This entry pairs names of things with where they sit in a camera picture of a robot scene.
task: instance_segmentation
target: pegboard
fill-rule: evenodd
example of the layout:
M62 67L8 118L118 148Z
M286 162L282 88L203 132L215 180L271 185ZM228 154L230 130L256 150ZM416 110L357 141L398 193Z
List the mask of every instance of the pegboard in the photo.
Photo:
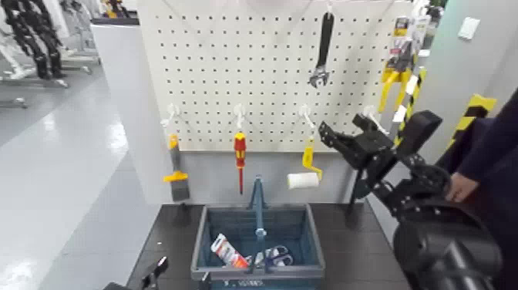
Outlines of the pegboard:
M234 107L245 108L247 150L301 152L311 121L356 133L352 117L377 106L395 19L407 1L333 1L327 86L308 84L327 1L142 1L139 17L166 133L182 150L233 150ZM321 142L315 151L328 152Z

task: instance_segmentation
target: paint roller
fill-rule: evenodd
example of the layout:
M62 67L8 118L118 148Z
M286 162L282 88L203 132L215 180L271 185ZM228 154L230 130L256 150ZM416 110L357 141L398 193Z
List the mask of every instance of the paint roller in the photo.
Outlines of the paint roller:
M322 179L322 170L313 166L313 151L315 139L310 137L304 155L302 155L302 166L313 172L288 174L288 189L318 187Z
M313 172L299 173L299 174L288 174L288 188L309 188L317 187L322 179L322 170L313 166L313 152L315 151L315 133L316 126L309 119L311 109L308 105L304 104L298 111L298 115L303 117L308 122L308 125L314 131L309 137L306 147L304 148L304 154L302 155L302 166L308 168Z

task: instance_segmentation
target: hazard tape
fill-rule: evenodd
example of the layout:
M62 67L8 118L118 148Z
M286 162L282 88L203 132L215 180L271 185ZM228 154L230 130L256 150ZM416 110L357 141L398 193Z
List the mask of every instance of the hazard tape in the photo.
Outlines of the hazard tape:
M414 92L412 93L412 95L409 95L410 99L409 99L409 103L406 105L405 117L403 118L403 121L401 122L401 124L399 124L398 132L395 135L394 144L396 146L398 146L401 143L401 141L403 140L403 129L405 129L406 122L408 120L410 120L410 117L412 116L412 113L414 111L415 101L417 101L417 99L419 98L419 93L421 92L421 85L422 85L422 82L425 80L425 78L426 78L426 69L424 67L422 67L419 70L419 76L417 78L417 83L415 85Z
M496 99L484 98L481 95L473 95L468 103L468 108L464 116L460 118L459 125L457 125L452 139L448 142L447 150L463 137L464 132L469 127L475 118L485 118L496 104Z

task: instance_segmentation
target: person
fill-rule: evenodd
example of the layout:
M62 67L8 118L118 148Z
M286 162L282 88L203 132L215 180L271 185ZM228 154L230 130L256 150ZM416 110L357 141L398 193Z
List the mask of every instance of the person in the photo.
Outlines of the person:
M518 289L518 89L452 174L446 199L472 204L503 255L496 290Z

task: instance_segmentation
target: red screwdriver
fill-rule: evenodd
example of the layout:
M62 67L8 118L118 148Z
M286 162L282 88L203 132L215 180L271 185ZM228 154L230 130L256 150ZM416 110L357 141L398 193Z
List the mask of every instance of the red screwdriver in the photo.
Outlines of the red screwdriver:
M244 151L247 144L244 142L244 133L239 132L234 135L234 150L236 151L236 167L239 170L239 193L243 195L243 168L244 168Z

